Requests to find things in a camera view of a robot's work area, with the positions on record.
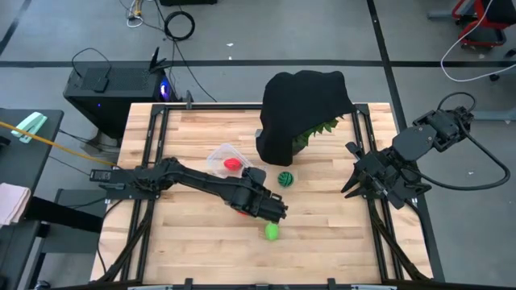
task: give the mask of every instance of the concrete floor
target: concrete floor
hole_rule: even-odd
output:
[[[126,6],[130,0],[122,0]],[[459,28],[451,21],[430,22],[426,12],[453,5],[452,0],[376,0],[377,13],[390,60],[438,61],[456,41]],[[19,15],[23,2],[0,1],[0,36]],[[164,13],[173,11],[165,7]],[[219,0],[214,6],[184,6],[195,18],[196,31],[180,43],[187,60],[381,60],[366,1],[356,0]],[[144,18],[158,25],[156,8],[144,3]],[[31,0],[4,52],[7,61],[67,62],[79,50],[94,47],[110,60],[149,60],[156,46],[162,57],[172,56],[169,41],[148,27],[126,27],[118,0]],[[174,20],[176,33],[187,30],[185,19]],[[457,48],[449,60],[499,60],[516,47],[516,31],[507,32],[508,44],[488,54]],[[80,60],[100,60],[87,52]],[[265,83],[276,73],[301,69],[342,71],[354,102],[391,102],[384,69],[358,66],[197,66],[193,73],[215,98],[229,102],[260,101]],[[496,68],[450,68],[455,77],[473,77]],[[62,129],[92,137],[94,126],[62,97],[71,68],[0,68],[0,106],[60,109]],[[478,109],[503,110],[516,106],[516,76],[468,83],[448,80],[440,68],[394,67],[393,74],[406,119],[411,122],[434,109],[446,94],[473,93]],[[196,101],[209,101],[185,68],[175,68],[180,94],[192,91]],[[460,102],[450,100],[449,106]],[[512,142],[514,123],[475,122],[472,134],[516,172]],[[66,147],[80,144],[58,135]],[[52,155],[82,170],[97,168],[83,159],[57,150]],[[443,154],[432,152],[419,163],[423,172],[451,184],[479,184],[497,180],[501,171],[471,144],[463,142]],[[49,160],[36,195],[52,199],[58,188],[91,189],[79,172]],[[453,192],[434,188],[426,194],[446,281],[516,286],[516,179],[482,192]],[[54,286],[83,284],[89,278],[94,254],[49,255],[40,278]],[[57,269],[66,265],[69,273]]]

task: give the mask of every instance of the butcher block tabletop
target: butcher block tabletop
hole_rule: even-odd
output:
[[[391,145],[396,135],[388,103],[370,103],[378,149]],[[141,164],[152,104],[133,104],[118,165],[132,169]],[[154,139],[158,138],[160,118]],[[364,142],[367,143],[362,118]],[[229,143],[254,167],[264,169],[264,186],[283,196],[289,207],[279,223],[278,240],[264,236],[267,222],[245,217],[216,196],[174,185],[157,200],[144,274],[145,284],[339,284],[380,283],[366,200],[344,199],[341,188],[353,171],[355,157],[345,144],[355,141],[351,115],[344,115],[331,132],[312,136],[310,145],[280,167],[260,160],[255,132],[260,110],[172,110],[163,158],[176,157],[187,167],[210,172],[206,157]],[[154,160],[153,142],[150,160]],[[282,188],[280,172],[293,174],[294,183]],[[126,244],[134,201],[123,201],[104,221],[99,250],[109,267]],[[418,269],[431,268],[417,215],[408,206],[391,206],[396,238]],[[383,242],[389,277],[394,278],[390,251]],[[135,277],[139,246],[131,261]],[[95,259],[91,279],[103,274]]]

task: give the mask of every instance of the red strawberry toy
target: red strawberry toy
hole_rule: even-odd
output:
[[[224,167],[229,171],[239,171],[242,168],[242,163],[236,158],[224,160]]]

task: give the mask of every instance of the white cable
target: white cable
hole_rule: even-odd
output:
[[[482,23],[482,21],[484,20],[485,16],[487,15],[487,11],[489,10],[489,8],[491,7],[491,3],[493,3],[494,0],[491,0],[489,2],[489,4],[487,5],[487,7],[485,8],[485,12],[484,12],[484,15],[482,16],[482,18],[480,19],[480,21],[478,22],[478,24],[471,30],[469,31],[468,33],[466,33],[465,35],[463,35],[461,38],[459,38],[459,40],[457,40],[451,47],[450,49],[448,49],[448,51],[444,54],[443,58],[441,59],[441,68],[443,69],[443,72],[444,74],[446,75],[446,77],[448,77],[450,80],[452,81],[456,81],[456,82],[467,82],[467,81],[476,81],[478,79],[481,79],[482,77],[489,77],[490,75],[492,74],[498,74],[498,73],[503,73],[505,71],[508,71],[512,68],[515,68],[516,67],[516,64],[513,64],[507,68],[504,68],[504,69],[501,69],[499,71],[496,71],[496,72],[490,72],[490,73],[486,73],[486,74],[483,74],[481,76],[478,76],[478,77],[473,77],[473,78],[470,78],[470,79],[464,79],[464,80],[459,80],[459,79],[455,79],[453,77],[450,77],[450,75],[447,73],[446,69],[444,68],[444,59],[446,58],[446,56],[450,53],[450,51],[460,42],[462,41],[462,39],[466,38],[466,36],[468,36],[470,33],[472,33],[477,27],[479,27]]]
[[[134,13],[132,13],[132,9],[135,6],[135,4],[136,4],[136,0],[132,0],[131,7],[129,8],[129,11],[128,11],[129,14],[126,13],[126,17],[127,17],[126,25],[129,28],[137,28],[137,27],[141,26],[142,24],[144,24],[144,19],[141,16],[137,16]],[[138,19],[139,23],[136,25],[129,24],[129,21],[133,20],[133,19]]]

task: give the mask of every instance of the computer tower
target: computer tower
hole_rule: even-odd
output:
[[[77,64],[64,98],[102,133],[120,139],[132,103],[177,101],[164,70],[151,68],[139,61]]]

